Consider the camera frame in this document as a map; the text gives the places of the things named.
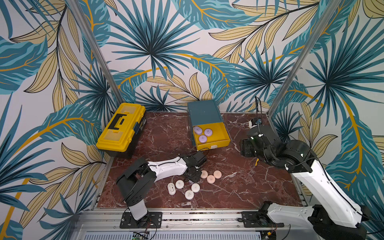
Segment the yellow top drawer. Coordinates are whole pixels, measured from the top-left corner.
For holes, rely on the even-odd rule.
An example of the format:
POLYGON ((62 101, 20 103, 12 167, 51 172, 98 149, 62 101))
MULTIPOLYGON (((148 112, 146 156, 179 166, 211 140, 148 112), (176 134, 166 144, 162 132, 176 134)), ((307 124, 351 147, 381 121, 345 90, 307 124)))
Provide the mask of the yellow top drawer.
POLYGON ((206 143, 201 144, 199 142, 199 135, 195 134, 192 128, 193 140, 195 141, 197 150, 216 149, 216 148, 226 147, 229 145, 231 140, 227 132, 227 129, 225 127, 225 124, 223 122, 204 124, 204 125, 198 125, 198 126, 203 129, 202 135, 204 135, 205 129, 212 129, 213 135, 210 137, 207 137, 208 140, 206 143))

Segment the purple oval case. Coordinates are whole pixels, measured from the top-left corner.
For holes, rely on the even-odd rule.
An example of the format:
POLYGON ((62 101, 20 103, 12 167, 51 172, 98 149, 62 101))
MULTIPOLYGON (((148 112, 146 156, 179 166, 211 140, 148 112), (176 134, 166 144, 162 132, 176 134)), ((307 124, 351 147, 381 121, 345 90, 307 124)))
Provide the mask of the purple oval case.
POLYGON ((200 128, 199 126, 194 126, 193 130, 194 130, 194 133, 197 135, 201 135, 203 133, 203 129, 200 128))

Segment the teal drawer cabinet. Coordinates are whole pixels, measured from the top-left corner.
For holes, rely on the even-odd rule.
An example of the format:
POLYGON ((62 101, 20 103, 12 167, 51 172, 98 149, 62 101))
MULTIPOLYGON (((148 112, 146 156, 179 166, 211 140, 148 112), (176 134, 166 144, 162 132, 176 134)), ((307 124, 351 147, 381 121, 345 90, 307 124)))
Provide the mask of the teal drawer cabinet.
POLYGON ((223 122, 219 107, 214 100, 189 102, 187 110, 194 146, 196 145, 192 134, 193 126, 223 122))

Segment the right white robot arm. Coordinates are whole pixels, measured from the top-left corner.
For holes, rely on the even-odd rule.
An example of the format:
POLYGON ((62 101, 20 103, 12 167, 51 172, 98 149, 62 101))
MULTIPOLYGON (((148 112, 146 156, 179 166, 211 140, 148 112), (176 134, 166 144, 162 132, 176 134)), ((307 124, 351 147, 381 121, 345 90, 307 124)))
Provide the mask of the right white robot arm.
POLYGON ((250 124, 247 139, 241 140, 241 155, 287 171, 303 183, 319 201, 307 207, 292 207, 264 202, 258 214, 271 224, 290 224, 312 229, 324 240, 364 240, 362 225, 371 211, 344 193, 304 142, 281 141, 271 126, 250 124))

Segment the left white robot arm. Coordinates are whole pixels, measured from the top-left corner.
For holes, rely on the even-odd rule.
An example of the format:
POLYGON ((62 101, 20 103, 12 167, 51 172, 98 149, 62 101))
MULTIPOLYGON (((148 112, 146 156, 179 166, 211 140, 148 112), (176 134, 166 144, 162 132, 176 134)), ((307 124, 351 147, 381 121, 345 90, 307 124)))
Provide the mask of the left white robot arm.
POLYGON ((148 215, 144 199, 155 182, 168 177, 183 176, 186 180, 197 183, 201 178, 201 167, 206 161, 207 157, 201 151, 159 162, 137 159, 116 180, 123 202, 133 219, 141 221, 148 215))

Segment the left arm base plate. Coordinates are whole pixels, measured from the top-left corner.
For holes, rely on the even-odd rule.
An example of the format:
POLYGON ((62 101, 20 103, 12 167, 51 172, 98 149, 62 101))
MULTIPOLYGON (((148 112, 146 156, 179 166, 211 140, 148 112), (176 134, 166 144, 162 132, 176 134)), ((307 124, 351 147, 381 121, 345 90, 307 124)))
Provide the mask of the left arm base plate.
POLYGON ((124 212, 120 229, 158 229, 162 226, 162 217, 162 212, 148 212, 140 220, 135 220, 130 212, 124 212))

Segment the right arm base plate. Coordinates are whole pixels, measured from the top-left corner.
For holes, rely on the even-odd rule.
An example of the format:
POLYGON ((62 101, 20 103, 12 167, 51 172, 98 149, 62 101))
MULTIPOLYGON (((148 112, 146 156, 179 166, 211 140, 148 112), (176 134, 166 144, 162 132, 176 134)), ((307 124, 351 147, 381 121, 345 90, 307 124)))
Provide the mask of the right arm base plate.
POLYGON ((262 212, 241 212, 241 217, 237 219, 243 223, 245 228, 282 228, 284 223, 273 222, 266 213, 262 212))

